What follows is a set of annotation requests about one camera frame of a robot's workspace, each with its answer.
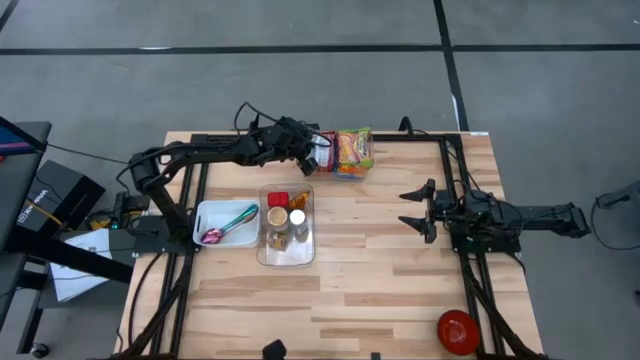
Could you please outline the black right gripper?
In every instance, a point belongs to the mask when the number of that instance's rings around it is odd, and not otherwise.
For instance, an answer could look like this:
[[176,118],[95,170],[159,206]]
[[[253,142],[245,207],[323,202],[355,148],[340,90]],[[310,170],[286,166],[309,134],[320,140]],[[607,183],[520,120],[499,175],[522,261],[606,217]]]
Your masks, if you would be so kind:
[[399,216],[398,219],[424,236],[427,244],[433,243],[437,237],[436,222],[447,225],[449,220],[457,216],[462,208],[462,200],[451,195],[448,190],[437,190],[434,179],[428,179],[426,185],[417,190],[400,194],[399,197],[409,201],[426,199],[425,219],[408,216]]

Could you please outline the white-capped bagel seasoning jar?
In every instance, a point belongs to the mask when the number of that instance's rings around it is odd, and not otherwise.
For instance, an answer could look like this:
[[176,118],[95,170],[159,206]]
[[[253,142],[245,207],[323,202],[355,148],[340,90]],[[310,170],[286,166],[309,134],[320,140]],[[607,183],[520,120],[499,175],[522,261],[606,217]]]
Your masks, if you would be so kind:
[[303,210],[295,209],[289,213],[290,226],[296,235],[304,234],[307,229],[307,217]]

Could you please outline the gold-lidded seasoning jar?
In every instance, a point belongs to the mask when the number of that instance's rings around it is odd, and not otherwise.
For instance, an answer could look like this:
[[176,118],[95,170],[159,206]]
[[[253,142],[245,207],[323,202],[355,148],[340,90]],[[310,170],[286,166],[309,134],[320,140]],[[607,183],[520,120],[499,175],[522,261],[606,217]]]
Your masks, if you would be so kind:
[[284,207],[272,207],[267,212],[267,222],[271,229],[278,233],[287,232],[288,211]]

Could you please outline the copper metal spoon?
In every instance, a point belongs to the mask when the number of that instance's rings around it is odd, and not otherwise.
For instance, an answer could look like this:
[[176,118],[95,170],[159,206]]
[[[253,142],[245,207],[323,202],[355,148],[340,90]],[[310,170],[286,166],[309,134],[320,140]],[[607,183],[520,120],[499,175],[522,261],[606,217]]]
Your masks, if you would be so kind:
[[256,204],[250,205],[243,213],[238,215],[228,224],[221,228],[224,234],[234,230],[235,228],[250,222],[259,212],[259,206]]

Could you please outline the pink spoon with teal handle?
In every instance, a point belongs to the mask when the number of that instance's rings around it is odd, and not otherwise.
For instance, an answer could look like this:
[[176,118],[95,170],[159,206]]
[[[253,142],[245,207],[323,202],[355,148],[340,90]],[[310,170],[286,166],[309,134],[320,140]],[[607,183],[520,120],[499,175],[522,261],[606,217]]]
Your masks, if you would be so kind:
[[218,244],[221,242],[221,240],[230,232],[224,234],[221,230],[221,228],[213,228],[213,229],[209,229],[207,230],[202,236],[201,236],[201,242],[203,244]]

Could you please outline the wide clear plastic bin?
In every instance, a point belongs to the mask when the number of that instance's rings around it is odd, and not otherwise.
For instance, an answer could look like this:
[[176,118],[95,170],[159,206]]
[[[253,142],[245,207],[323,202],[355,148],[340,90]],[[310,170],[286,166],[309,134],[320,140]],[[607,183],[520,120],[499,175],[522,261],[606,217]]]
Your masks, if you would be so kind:
[[316,174],[361,180],[374,166],[373,134],[369,127],[314,134],[311,157]]

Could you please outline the white plastic tray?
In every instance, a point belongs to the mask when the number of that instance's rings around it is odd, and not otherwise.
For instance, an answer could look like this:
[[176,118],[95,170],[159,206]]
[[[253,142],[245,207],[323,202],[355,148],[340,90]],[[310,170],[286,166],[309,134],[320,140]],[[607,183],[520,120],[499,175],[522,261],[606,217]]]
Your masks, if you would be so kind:
[[243,213],[256,200],[206,200],[199,204],[192,240],[206,248],[254,248],[258,245],[261,221],[260,206],[256,217],[228,233],[218,244],[203,244],[201,236],[209,229],[221,228]]

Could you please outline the narrow clear plastic bin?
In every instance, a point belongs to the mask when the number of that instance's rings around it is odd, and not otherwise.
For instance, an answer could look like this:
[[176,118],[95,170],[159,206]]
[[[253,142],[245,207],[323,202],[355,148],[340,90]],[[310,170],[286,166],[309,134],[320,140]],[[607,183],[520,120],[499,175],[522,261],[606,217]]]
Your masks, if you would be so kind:
[[[310,200],[303,210],[307,217],[307,231],[302,235],[296,235],[290,226],[289,213],[292,211],[289,206],[285,208],[288,211],[288,233],[290,240],[285,251],[278,251],[271,248],[268,244],[269,235],[275,232],[271,229],[267,222],[267,212],[270,207],[267,205],[267,194],[269,192],[285,191],[289,193],[290,199],[300,193],[309,192]],[[315,197],[313,188],[305,183],[290,184],[269,184],[264,186],[260,191],[260,209],[261,209],[261,235],[260,245],[257,252],[257,260],[264,266],[295,268],[304,267],[314,261],[316,255],[315,249],[315,214],[314,214]]]

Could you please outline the red and black bowl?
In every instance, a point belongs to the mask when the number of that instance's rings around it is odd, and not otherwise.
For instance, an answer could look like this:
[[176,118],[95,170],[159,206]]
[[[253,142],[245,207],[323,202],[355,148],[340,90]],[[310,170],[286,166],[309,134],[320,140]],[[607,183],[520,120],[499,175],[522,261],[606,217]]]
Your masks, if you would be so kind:
[[461,310],[449,310],[441,315],[437,335],[447,351],[459,356],[474,353],[480,345],[480,330],[476,322]]

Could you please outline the black power supply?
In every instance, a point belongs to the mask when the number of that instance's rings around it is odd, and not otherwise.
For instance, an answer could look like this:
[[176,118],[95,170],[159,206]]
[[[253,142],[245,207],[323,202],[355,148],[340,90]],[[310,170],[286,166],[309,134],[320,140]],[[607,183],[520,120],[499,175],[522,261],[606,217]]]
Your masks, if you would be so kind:
[[135,215],[141,215],[149,208],[149,204],[150,199],[147,196],[118,192],[112,210],[111,227],[126,228]]

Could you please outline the black equipment box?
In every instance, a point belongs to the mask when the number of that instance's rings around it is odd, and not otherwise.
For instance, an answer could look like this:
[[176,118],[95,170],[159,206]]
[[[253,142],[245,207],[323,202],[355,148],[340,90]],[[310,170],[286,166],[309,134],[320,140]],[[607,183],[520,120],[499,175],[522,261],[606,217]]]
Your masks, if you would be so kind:
[[86,175],[47,160],[32,181],[16,223],[45,235],[76,230],[104,193],[105,188]]

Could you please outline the white paper sheet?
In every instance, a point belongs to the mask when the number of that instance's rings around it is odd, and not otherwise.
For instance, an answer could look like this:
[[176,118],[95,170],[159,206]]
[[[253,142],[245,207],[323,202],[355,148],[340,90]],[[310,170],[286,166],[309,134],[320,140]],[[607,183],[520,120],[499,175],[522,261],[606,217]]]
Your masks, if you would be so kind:
[[[112,258],[107,229],[85,232],[65,240],[65,243],[108,259]],[[52,263],[50,267],[59,302],[67,302],[107,281],[107,278],[71,269],[65,265]]]

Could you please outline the dark grey desk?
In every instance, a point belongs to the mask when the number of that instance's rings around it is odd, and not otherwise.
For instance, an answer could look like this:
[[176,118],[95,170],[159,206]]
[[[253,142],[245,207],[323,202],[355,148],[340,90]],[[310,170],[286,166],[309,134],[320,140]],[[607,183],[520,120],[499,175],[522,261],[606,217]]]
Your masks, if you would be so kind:
[[20,288],[40,290],[47,282],[45,274],[24,270],[24,265],[31,257],[125,284],[132,277],[133,268],[130,265],[60,240],[49,240],[17,224],[37,167],[46,151],[50,130],[49,122],[13,124],[0,116],[0,156],[10,150],[1,141],[3,133],[18,139],[18,149],[9,151],[9,158],[0,165],[0,330],[14,294]]

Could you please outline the blue laptop screen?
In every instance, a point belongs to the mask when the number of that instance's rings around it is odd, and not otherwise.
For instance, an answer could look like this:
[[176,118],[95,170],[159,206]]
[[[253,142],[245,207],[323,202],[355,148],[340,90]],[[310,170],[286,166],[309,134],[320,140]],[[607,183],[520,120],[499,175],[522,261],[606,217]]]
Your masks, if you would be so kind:
[[0,156],[43,153],[46,144],[0,116]]

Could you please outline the black metal table frame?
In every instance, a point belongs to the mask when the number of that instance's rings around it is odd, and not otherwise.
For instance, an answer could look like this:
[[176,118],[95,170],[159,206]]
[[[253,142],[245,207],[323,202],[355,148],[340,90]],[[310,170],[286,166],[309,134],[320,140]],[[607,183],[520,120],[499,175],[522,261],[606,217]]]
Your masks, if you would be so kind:
[[315,257],[294,268],[260,264],[256,250],[203,249],[185,301],[169,311],[159,350],[133,340],[159,306],[165,257],[134,267],[121,322],[125,360],[258,359],[281,341],[291,359],[445,359],[439,317],[467,309],[460,260],[449,235],[432,244],[402,222],[422,204],[402,194],[444,182],[435,139],[398,131],[375,136],[375,164],[362,181],[310,179]]

